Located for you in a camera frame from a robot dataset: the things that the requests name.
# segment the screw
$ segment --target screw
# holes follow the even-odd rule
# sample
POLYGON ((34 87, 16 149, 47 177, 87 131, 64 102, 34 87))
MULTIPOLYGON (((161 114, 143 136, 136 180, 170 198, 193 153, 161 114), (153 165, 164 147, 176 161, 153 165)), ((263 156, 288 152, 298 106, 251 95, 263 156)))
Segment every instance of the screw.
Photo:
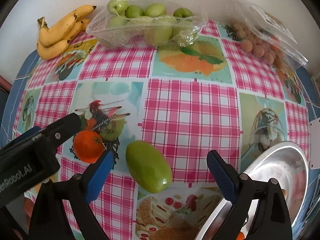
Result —
POLYGON ((248 177, 247 174, 241 173, 241 174, 240 174, 240 178, 243 179, 243 180, 247 180, 249 177, 248 177))
POLYGON ((57 140, 59 140, 61 138, 61 134, 56 132, 55 137, 56 137, 57 140))
POLYGON ((75 180, 79 180, 79 179, 81 179, 81 174, 77 173, 77 174, 73 175, 72 178, 75 180))
POLYGON ((275 178, 271 178, 271 182, 272 182, 273 184, 278 184, 278 181, 277 181, 275 178))

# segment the green apple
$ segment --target green apple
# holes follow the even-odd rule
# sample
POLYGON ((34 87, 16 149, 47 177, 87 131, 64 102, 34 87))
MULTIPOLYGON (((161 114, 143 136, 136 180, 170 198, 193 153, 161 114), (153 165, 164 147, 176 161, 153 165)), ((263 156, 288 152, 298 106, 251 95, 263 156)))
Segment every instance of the green apple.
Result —
POLYGON ((194 29, 193 24, 188 20, 183 20, 178 25, 181 27, 174 27, 170 38, 183 47, 192 44, 197 39, 200 30, 194 29))
POLYGON ((138 17, 138 16, 143 16, 144 15, 144 12, 143 10, 137 6, 137 5, 129 5, 127 7, 127 9, 125 10, 125 16, 127 18, 135 18, 135 17, 138 17))
POLYGON ((149 17, 158 17, 159 15, 166 13, 167 10, 165 9, 163 3, 153 3, 144 11, 144 15, 149 17))
POLYGON ((190 11, 188 8, 181 7, 174 11, 173 16, 179 18, 187 18, 193 16, 193 12, 190 11))
POLYGON ((158 193, 172 182, 172 171, 167 160, 145 141, 129 143, 125 159, 133 179, 150 193, 158 193))
POLYGON ((128 8, 127 0, 110 0, 107 4, 107 10, 111 14, 122 14, 128 8))
POLYGON ((112 28, 112 27, 124 26, 127 24, 127 22, 128 22, 128 19, 126 16, 116 15, 109 20, 107 27, 112 28))
POLYGON ((142 24, 142 25, 148 25, 152 23, 153 19, 149 16, 137 16, 135 18, 130 18, 129 24, 142 24))
POLYGON ((144 31, 144 38, 147 44, 161 46, 166 43, 172 34, 172 25, 177 21, 174 17, 160 18, 153 21, 154 26, 144 31))

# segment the green mango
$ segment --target green mango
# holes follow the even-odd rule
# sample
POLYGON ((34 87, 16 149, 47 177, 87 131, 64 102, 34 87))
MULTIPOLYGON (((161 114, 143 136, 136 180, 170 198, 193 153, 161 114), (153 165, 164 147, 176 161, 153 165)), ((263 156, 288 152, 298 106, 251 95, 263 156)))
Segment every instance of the green mango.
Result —
POLYGON ((125 153, 133 179, 146 191, 158 193, 172 182, 172 171, 166 159, 153 145, 134 141, 125 153))

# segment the blue gripper pad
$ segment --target blue gripper pad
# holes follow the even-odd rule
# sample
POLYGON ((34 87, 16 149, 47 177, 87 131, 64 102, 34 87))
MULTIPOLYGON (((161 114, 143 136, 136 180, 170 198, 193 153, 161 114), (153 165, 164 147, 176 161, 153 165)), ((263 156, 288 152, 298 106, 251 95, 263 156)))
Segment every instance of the blue gripper pad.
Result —
POLYGON ((207 155, 208 168, 218 184, 219 189, 222 191, 223 197, 234 204, 237 199, 235 192, 236 185, 233 183, 232 179, 225 170, 225 168, 229 168, 229 164, 226 164, 217 152, 217 154, 214 154, 213 152, 216 151, 210 151, 207 155))
POLYGON ((97 168, 96 172, 93 174, 91 179, 87 184, 87 193, 85 196, 85 201, 90 204, 98 198, 98 195, 106 182, 108 174, 110 173, 114 164, 114 155, 112 151, 109 151, 101 162, 100 166, 97 168))

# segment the pink checkered pattern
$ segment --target pink checkered pattern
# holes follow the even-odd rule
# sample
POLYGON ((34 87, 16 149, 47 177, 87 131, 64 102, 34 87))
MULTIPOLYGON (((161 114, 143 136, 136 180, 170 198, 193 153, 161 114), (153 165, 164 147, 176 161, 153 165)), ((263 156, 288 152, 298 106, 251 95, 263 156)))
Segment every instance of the pink checkered pattern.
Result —
POLYGON ((220 37, 218 28, 212 20, 209 20, 208 24, 201 30, 201 34, 218 38, 220 37))
POLYGON ((21 98, 20 98, 20 102, 19 102, 19 105, 18 105, 16 117, 15 117, 14 123, 13 123, 13 129, 15 129, 15 130, 17 130, 17 128, 18 128, 18 123, 19 123, 19 119, 20 119, 20 113, 21 113, 21 110, 22 110, 22 104, 23 104, 23 100, 24 100, 24 96, 26 95, 26 92, 27 92, 27 90, 25 89, 22 92, 22 95, 21 95, 21 98))
POLYGON ((19 137, 20 135, 22 135, 22 133, 20 133, 17 130, 12 130, 12 140, 14 140, 15 138, 19 137))
POLYGON ((50 71, 52 68, 57 64, 58 60, 60 59, 61 55, 50 59, 50 60, 43 60, 37 70, 35 71, 28 88, 34 88, 37 86, 42 86, 45 83, 50 71))
POLYGON ((44 85, 36 108, 34 125, 45 127, 66 116, 76 84, 76 81, 72 81, 44 85))
POLYGON ((94 38, 94 36, 89 35, 88 33, 86 33, 86 32, 84 31, 84 32, 79 33, 78 36, 76 36, 76 37, 70 42, 70 45, 76 44, 76 43, 81 42, 81 41, 86 41, 86 40, 89 40, 89 39, 93 39, 93 38, 94 38))
POLYGON ((298 144, 309 161, 310 127, 305 107, 289 102, 285 103, 288 123, 288 141, 298 144))
POLYGON ((235 88, 176 80, 150 80, 143 140, 164 153, 173 180, 213 182, 206 157, 217 150, 238 166, 239 110, 235 88))
MULTIPOLYGON (((75 173, 83 173, 87 166, 61 157, 61 181, 75 173)), ((96 201, 90 208, 105 233, 111 239, 132 239, 135 182, 131 177, 110 173, 96 201)), ((69 202, 65 209, 70 225, 79 229, 69 202)))
POLYGON ((281 82, 271 66, 242 52, 238 42, 222 39, 222 43, 227 53, 226 58, 236 74, 238 88, 284 99, 281 82))
POLYGON ((119 48, 106 50, 100 44, 88 55, 79 79, 99 77, 149 77, 155 48, 119 48))

